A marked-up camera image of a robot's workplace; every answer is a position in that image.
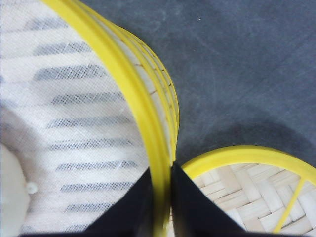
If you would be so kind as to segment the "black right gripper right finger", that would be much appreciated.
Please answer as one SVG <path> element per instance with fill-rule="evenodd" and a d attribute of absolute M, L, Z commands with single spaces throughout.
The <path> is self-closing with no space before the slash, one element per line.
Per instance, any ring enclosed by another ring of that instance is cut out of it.
<path fill-rule="evenodd" d="M 177 237 L 249 236 L 201 192 L 176 162 L 171 169 L 171 207 Z"/>

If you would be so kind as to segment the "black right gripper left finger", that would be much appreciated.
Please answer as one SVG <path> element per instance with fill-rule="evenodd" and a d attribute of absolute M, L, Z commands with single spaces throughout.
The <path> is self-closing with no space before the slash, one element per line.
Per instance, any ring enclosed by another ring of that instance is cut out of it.
<path fill-rule="evenodd" d="M 124 197 L 83 233 L 85 237 L 151 237 L 153 189 L 150 171 L 146 170 Z"/>

